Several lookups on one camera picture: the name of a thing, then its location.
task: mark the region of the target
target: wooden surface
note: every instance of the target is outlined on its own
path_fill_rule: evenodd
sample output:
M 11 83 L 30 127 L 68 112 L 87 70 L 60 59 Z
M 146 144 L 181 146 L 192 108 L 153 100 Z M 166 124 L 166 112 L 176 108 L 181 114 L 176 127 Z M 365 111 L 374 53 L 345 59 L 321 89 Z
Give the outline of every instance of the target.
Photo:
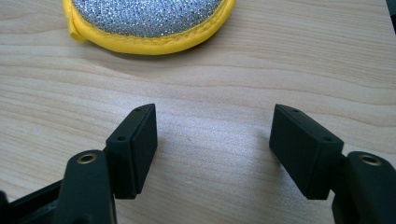
M 63 178 L 135 107 L 159 146 L 119 223 L 333 223 L 268 147 L 275 104 L 297 107 L 396 166 L 396 35 L 385 0 L 246 0 L 204 44 L 124 55 L 77 43 L 61 1 L 0 0 L 0 189 Z

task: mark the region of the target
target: wood grain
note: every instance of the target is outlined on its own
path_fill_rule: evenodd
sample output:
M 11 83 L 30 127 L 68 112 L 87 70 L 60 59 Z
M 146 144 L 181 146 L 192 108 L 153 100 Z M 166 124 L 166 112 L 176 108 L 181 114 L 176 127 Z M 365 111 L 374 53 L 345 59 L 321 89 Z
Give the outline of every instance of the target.
M 68 37 L 60 1 L 0 0 L 0 189 L 13 201 L 157 106 L 159 147 L 119 223 L 333 223 L 268 147 L 275 104 L 396 166 L 396 35 L 385 1 L 246 0 L 204 44 L 149 57 Z

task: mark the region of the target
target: yellow trim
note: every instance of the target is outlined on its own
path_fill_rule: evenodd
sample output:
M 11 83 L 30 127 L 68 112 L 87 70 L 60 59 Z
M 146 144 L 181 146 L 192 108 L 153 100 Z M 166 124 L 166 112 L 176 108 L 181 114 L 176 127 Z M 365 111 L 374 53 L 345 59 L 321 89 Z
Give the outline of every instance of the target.
M 73 6 L 72 0 L 63 0 L 64 15 L 72 38 L 77 41 L 88 39 L 116 52 L 147 55 L 179 52 L 204 42 L 226 22 L 234 3 L 235 0 L 222 0 L 212 16 L 182 33 L 162 37 L 138 37 L 104 32 L 85 21 Z

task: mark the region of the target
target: glittery silver fabric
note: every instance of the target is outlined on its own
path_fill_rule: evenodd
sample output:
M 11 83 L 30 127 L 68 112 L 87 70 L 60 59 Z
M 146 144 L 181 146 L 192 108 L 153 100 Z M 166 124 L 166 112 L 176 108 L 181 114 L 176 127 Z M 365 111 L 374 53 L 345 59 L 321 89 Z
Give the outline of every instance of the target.
M 102 31 L 160 37 L 209 18 L 221 0 L 73 0 L 79 14 Z

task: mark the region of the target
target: yellow fabric edge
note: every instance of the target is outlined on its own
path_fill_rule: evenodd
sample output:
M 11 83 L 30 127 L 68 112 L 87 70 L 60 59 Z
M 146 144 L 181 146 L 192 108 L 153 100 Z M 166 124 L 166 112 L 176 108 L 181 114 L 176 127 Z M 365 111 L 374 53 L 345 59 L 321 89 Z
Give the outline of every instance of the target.
M 138 37 L 106 33 L 85 21 L 73 6 L 72 0 L 63 0 L 69 34 L 77 41 L 85 39 L 121 53 L 160 55 L 179 52 L 198 45 L 212 36 L 230 15 L 235 0 L 222 0 L 212 16 L 179 34 L 162 37 Z

